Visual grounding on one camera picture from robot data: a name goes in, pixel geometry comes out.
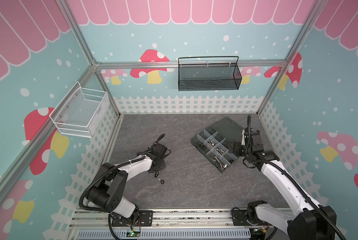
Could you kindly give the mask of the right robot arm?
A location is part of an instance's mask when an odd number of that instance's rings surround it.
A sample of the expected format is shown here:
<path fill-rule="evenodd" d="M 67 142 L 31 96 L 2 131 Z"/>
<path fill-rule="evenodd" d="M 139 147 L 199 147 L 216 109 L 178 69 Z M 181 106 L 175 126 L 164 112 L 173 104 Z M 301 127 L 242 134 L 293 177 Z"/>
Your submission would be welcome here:
<path fill-rule="evenodd" d="M 241 158 L 246 167 L 258 169 L 280 192 L 291 209 L 281 211 L 263 200 L 250 202 L 246 208 L 246 221 L 255 226 L 272 225 L 291 240 L 333 240 L 346 237 L 337 227 L 337 214 L 311 197 L 289 174 L 280 158 L 263 147 L 260 132 L 246 127 L 242 141 L 232 141 L 229 152 Z"/>

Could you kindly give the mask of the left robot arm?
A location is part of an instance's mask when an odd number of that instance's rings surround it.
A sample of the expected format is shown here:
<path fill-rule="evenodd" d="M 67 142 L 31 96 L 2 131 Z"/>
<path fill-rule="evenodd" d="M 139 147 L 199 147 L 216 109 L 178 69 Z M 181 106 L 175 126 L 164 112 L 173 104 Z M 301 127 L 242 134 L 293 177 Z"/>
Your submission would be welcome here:
<path fill-rule="evenodd" d="M 108 213 L 111 220 L 119 218 L 130 226 L 134 225 L 139 219 L 139 208 L 123 196 L 126 183 L 143 172 L 157 177 L 165 168 L 164 159 L 169 154 L 166 146 L 157 143 L 124 163 L 103 164 L 81 194 L 78 201 L 80 209 Z"/>

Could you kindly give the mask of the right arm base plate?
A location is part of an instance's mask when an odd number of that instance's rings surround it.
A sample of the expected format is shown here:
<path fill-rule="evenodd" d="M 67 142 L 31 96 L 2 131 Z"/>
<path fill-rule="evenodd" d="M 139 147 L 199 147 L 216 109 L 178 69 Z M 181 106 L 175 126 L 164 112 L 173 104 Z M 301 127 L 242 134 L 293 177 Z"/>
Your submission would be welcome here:
<path fill-rule="evenodd" d="M 252 226 L 253 228 L 257 226 L 264 226 L 266 228 L 271 226 L 269 223 L 259 220 L 251 210 L 233 208 L 231 215 L 234 226 Z"/>

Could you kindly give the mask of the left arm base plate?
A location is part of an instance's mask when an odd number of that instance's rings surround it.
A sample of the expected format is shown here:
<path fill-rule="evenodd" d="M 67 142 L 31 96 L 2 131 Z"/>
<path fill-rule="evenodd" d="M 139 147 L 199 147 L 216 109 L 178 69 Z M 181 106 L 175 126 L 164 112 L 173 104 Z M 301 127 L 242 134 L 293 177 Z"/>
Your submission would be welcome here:
<path fill-rule="evenodd" d="M 151 227 L 153 211 L 137 210 L 129 218 L 115 213 L 111 214 L 112 227 Z"/>

